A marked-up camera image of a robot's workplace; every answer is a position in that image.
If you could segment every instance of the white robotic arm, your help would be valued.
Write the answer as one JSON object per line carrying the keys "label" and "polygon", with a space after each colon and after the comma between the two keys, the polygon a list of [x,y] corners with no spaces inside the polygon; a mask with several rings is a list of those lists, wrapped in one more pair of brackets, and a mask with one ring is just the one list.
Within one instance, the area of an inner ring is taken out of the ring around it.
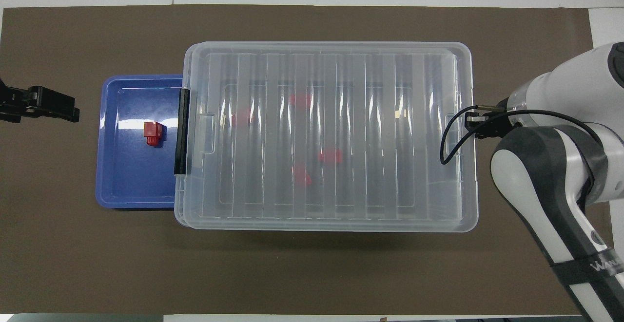
{"label": "white robotic arm", "polygon": [[624,263],[584,215],[624,196],[624,42],[572,58],[492,110],[468,113],[466,127],[503,137],[490,165],[497,189],[584,316],[624,321]]}

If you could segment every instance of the blue tray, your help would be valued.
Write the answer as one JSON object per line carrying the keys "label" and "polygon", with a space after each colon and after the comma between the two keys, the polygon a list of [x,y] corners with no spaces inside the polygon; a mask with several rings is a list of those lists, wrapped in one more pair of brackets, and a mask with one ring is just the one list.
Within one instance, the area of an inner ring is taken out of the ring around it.
{"label": "blue tray", "polygon": [[[114,76],[102,87],[96,199],[107,208],[173,208],[181,75]],[[150,147],[143,122],[164,125]]]}

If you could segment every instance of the velcro strap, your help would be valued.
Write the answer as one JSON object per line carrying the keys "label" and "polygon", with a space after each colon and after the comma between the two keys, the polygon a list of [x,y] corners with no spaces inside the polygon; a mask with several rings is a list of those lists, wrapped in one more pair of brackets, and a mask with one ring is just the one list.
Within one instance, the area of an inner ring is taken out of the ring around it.
{"label": "velcro strap", "polygon": [[568,286],[604,280],[624,272],[624,263],[611,248],[593,255],[551,266],[559,282]]}

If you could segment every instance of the clear storage box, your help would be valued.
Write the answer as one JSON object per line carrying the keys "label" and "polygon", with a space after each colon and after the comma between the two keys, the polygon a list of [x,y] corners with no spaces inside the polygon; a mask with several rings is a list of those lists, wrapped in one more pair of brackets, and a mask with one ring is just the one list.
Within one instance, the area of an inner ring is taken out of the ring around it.
{"label": "clear storage box", "polygon": [[[205,42],[184,62],[187,168],[175,214],[198,229],[469,231],[472,105],[457,42]],[[449,146],[464,133],[451,131]]]}

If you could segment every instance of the brown mat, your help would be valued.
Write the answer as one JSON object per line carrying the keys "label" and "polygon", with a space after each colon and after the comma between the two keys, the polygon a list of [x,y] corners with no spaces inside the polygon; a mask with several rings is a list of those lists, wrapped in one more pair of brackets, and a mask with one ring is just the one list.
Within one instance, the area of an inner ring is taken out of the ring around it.
{"label": "brown mat", "polygon": [[[100,89],[179,74],[205,40],[452,40],[475,102],[591,48],[586,9],[167,5],[5,9],[0,75],[73,95],[78,124],[0,122],[0,312],[577,313],[495,190],[477,144],[481,218],[466,234],[197,231],[94,197]],[[591,219],[611,241],[608,209]]]}

